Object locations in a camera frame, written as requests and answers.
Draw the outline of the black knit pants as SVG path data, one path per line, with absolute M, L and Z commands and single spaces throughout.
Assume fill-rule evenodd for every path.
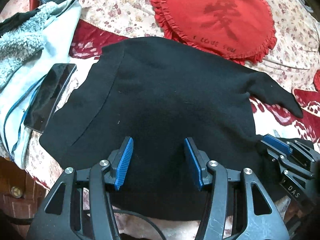
M 303 115 L 266 73 L 165 38 L 131 38 L 103 48 L 40 144 L 61 167 L 80 170 L 129 136 L 133 155 L 113 205 L 151 218 L 199 220 L 206 193 L 185 161 L 187 137 L 226 168 L 251 168 L 273 201 L 285 195 L 274 166 L 257 152 L 250 96 Z

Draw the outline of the black smartphone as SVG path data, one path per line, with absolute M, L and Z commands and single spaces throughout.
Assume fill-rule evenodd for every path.
M 75 70 L 74 63 L 56 63 L 52 66 L 31 101 L 24 120 L 25 127 L 44 132 Z

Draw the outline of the red and white blanket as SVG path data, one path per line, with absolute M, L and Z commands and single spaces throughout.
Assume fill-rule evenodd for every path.
M 40 137 L 63 167 L 28 239 L 120 239 L 117 212 L 198 220 L 197 239 L 319 239 L 319 154 L 258 135 L 250 97 L 297 118 L 263 72 L 160 37 L 106 46 Z

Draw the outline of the red pillow at right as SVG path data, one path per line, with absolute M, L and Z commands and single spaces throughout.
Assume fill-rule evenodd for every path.
M 317 92 L 320 92 L 320 69 L 314 75 L 313 84 Z

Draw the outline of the red heart-shaped pillow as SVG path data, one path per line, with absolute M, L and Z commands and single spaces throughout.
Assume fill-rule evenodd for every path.
M 151 0 L 164 37 L 244 64 L 277 42 L 266 0 Z

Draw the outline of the floral quilt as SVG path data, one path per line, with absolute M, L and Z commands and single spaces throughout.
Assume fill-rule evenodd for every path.
M 300 0 L 80 0 L 81 19 L 128 38 L 158 36 L 315 91 L 319 22 Z

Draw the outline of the light blue fleece jacket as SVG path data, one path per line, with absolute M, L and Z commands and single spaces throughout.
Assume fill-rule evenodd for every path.
M 27 110 L 52 65 L 68 62 L 80 15 L 79 0 L 48 2 L 1 37 L 1 155 L 21 169 L 31 134 Z

